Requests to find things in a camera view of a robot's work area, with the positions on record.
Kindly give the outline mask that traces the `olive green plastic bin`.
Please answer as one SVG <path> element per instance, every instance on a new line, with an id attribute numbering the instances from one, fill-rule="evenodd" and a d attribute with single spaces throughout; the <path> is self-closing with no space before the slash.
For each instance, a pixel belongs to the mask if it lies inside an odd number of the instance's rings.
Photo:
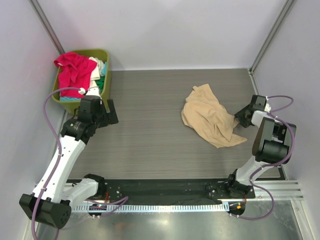
<path id="1" fill-rule="evenodd" d="M 99 60 L 106 63 L 106 75 L 105 75 L 105 81 L 104 81 L 104 88 L 103 92 L 100 93 L 100 96 L 102 97 L 102 100 L 105 102 L 110 97 L 110 88 L 111 88 L 111 78 L 112 78 L 112 72 L 109 70 L 109 54 L 104 49 L 80 49 L 80 50 L 73 50 L 69 52 L 74 52 L 79 55 L 85 56 L 85 57 L 94 57 L 98 58 Z M 59 67 L 58 72 L 55 78 L 53 90 L 61 90 L 59 92 L 56 92 L 53 94 L 52 99 L 57 102 L 59 105 L 61 105 L 68 113 L 72 114 L 76 108 L 80 106 L 80 101 L 60 101 L 60 93 L 67 94 L 67 90 L 74 90 L 74 97 L 82 97 L 78 90 L 79 88 L 76 87 L 66 87 L 59 89 L 59 81 L 58 81 L 58 74 L 61 72 L 61 69 Z"/>

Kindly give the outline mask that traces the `beige t shirt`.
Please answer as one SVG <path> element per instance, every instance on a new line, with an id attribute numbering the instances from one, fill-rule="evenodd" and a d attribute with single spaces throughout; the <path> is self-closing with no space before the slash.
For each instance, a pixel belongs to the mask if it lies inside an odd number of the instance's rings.
<path id="1" fill-rule="evenodd" d="M 208 84 L 192 88 L 185 99 L 181 119 L 185 126 L 194 129 L 216 148 L 233 147 L 247 141 L 245 137 L 233 133 L 238 122 L 220 104 Z"/>

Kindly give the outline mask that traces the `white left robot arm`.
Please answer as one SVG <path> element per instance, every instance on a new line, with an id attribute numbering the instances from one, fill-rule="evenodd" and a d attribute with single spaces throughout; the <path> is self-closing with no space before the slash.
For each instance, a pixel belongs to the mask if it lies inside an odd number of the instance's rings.
<path id="1" fill-rule="evenodd" d="M 68 119 L 57 135 L 58 148 L 42 179 L 31 194 L 23 194 L 19 205 L 34 226 L 41 223 L 62 229 L 72 210 L 83 201 L 101 200 L 106 194 L 105 179 L 87 174 L 77 185 L 64 190 L 71 170 L 90 138 L 99 128 L 119 122 L 113 99 L 84 96 L 77 115 Z"/>

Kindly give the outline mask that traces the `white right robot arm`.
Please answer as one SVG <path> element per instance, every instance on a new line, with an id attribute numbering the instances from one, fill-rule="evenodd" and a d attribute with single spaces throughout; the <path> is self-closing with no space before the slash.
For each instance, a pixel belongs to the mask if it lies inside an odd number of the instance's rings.
<path id="1" fill-rule="evenodd" d="M 258 132 L 251 158 L 224 183 L 225 192 L 231 198 L 252 192 L 257 178 L 269 169 L 286 164 L 292 156 L 297 126 L 274 116 L 268 100 L 267 96 L 253 95 L 250 103 L 234 115 L 242 127 L 256 126 Z"/>

